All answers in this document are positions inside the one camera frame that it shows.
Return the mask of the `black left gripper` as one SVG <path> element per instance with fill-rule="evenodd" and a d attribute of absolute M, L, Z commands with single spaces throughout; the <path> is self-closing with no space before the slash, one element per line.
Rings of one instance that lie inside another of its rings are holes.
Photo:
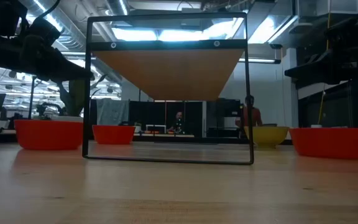
<path fill-rule="evenodd" d="M 62 82 L 85 82 L 93 73 L 69 60 L 61 61 L 60 51 L 45 43 L 38 35 L 28 35 L 24 38 L 19 53 L 19 71 L 35 74 L 46 80 Z"/>

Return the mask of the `red plastic mini bowl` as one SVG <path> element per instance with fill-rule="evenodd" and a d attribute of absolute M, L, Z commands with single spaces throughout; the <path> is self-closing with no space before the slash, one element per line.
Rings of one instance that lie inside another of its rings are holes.
<path fill-rule="evenodd" d="M 291 128 L 289 132 L 301 156 L 358 159 L 358 128 Z"/>
<path fill-rule="evenodd" d="M 130 144 L 134 126 L 93 125 L 94 139 L 98 144 Z"/>
<path fill-rule="evenodd" d="M 28 150 L 76 150 L 83 140 L 79 122 L 18 119 L 14 127 L 20 147 Z"/>

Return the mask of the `yellow patterned mini bowl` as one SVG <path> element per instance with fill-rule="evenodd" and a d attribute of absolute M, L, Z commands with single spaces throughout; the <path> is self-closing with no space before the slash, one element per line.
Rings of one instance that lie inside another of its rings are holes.
<path fill-rule="evenodd" d="M 289 127 L 284 126 L 253 126 L 252 144 L 261 148 L 275 149 L 286 140 Z"/>

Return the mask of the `grey cloth cover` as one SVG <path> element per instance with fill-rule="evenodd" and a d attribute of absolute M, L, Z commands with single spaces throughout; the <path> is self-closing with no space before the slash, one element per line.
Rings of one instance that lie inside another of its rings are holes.
<path fill-rule="evenodd" d="M 103 98 L 96 100 L 97 124 L 118 126 L 129 119 L 129 101 Z"/>

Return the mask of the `narrow ceiling light strip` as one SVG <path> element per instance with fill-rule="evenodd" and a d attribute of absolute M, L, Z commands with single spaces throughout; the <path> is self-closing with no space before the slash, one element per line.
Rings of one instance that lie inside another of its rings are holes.
<path fill-rule="evenodd" d="M 279 59 L 266 59 L 266 58 L 248 58 L 249 63 L 268 63 L 268 64 L 280 64 Z"/>

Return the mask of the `person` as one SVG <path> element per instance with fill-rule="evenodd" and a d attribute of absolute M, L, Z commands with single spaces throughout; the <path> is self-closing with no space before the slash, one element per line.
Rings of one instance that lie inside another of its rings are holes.
<path fill-rule="evenodd" d="M 175 121 L 171 127 L 168 128 L 167 133 L 185 134 L 185 123 L 183 121 L 183 113 L 181 111 L 176 113 Z"/>
<path fill-rule="evenodd" d="M 245 97 L 245 105 L 243 107 L 243 118 L 237 118 L 235 120 L 235 125 L 239 128 L 249 126 L 249 115 L 247 105 L 251 107 L 251 121 L 252 126 L 261 126 L 263 125 L 261 112 L 258 108 L 254 107 L 254 97 L 252 95 Z"/>

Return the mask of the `slanted ceiling light panel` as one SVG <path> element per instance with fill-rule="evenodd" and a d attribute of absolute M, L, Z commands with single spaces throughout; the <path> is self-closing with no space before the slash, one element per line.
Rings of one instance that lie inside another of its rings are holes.
<path fill-rule="evenodd" d="M 268 15 L 258 28 L 256 28 L 248 40 L 248 43 L 271 44 L 297 20 L 298 16 Z"/>

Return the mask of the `wide ceiling light panel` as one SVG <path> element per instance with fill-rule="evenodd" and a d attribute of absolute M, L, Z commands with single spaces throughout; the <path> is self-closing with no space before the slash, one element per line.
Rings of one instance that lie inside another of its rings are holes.
<path fill-rule="evenodd" d="M 181 42 L 212 39 L 235 39 L 238 30 L 244 28 L 243 18 L 216 19 L 211 26 L 203 30 L 185 29 L 135 29 L 112 28 L 118 40 L 146 41 L 159 40 L 164 42 Z"/>

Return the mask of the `white ceiling box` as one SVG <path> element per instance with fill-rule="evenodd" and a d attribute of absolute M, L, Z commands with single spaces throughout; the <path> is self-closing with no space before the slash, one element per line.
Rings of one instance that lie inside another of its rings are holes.
<path fill-rule="evenodd" d="M 358 14 L 358 0 L 296 0 L 299 16 Z"/>

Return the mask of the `grey ceiling pipe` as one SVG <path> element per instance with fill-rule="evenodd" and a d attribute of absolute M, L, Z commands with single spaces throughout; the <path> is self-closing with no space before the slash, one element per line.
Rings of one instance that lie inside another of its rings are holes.
<path fill-rule="evenodd" d="M 126 16 L 130 12 L 127 0 L 106 0 L 106 4 L 114 16 Z"/>

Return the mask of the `black partition cabinet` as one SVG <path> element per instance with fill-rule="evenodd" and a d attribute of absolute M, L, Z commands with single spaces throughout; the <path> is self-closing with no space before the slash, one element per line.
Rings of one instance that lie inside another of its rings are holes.
<path fill-rule="evenodd" d="M 166 133 L 169 128 L 181 122 L 183 132 L 201 137 L 203 124 L 202 102 L 154 102 L 154 101 L 131 101 L 129 105 L 129 121 L 140 123 L 142 129 L 147 125 L 165 126 Z"/>

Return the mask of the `black equipment rack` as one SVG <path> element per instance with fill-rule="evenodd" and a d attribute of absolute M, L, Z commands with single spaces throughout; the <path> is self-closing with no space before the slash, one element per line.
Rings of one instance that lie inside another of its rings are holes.
<path fill-rule="evenodd" d="M 236 121 L 243 122 L 243 104 L 240 100 L 218 98 L 206 104 L 207 138 L 241 138 L 243 131 Z"/>

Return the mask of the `white framed box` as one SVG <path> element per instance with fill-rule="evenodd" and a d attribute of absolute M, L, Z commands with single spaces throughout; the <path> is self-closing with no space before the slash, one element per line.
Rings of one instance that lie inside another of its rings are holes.
<path fill-rule="evenodd" d="M 148 134 L 165 134 L 166 126 L 161 124 L 147 124 L 145 133 Z"/>

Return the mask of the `black-framed wooden shelf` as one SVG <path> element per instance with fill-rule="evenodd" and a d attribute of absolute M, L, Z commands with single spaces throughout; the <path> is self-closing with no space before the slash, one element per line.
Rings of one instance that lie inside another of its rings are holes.
<path fill-rule="evenodd" d="M 240 57 L 248 56 L 246 38 L 93 42 L 93 25 L 117 21 L 233 18 L 242 19 L 241 28 L 247 30 L 244 12 L 89 17 L 85 69 L 91 69 L 91 56 L 95 55 L 154 100 L 216 100 Z"/>

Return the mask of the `silver ventilation duct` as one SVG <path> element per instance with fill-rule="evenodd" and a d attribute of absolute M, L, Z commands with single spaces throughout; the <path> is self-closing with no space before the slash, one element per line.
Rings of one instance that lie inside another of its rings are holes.
<path fill-rule="evenodd" d="M 47 9 L 50 9 L 57 0 L 19 0 L 27 8 L 26 19 L 32 24 L 36 17 Z M 85 35 L 77 28 L 74 22 L 57 6 L 52 12 L 44 17 L 58 31 L 60 37 L 55 41 L 62 50 L 71 52 L 85 51 Z"/>

